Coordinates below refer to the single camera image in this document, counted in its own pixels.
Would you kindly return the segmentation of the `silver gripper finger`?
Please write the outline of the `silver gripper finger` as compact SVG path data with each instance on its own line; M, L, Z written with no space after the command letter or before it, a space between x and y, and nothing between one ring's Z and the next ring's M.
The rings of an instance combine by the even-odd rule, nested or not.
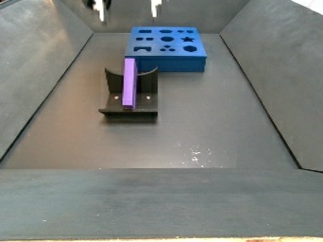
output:
M150 6L151 6L151 16L158 16L158 8L162 6L163 0L150 0Z
M95 0L94 10L99 12L100 21L104 21L104 0Z

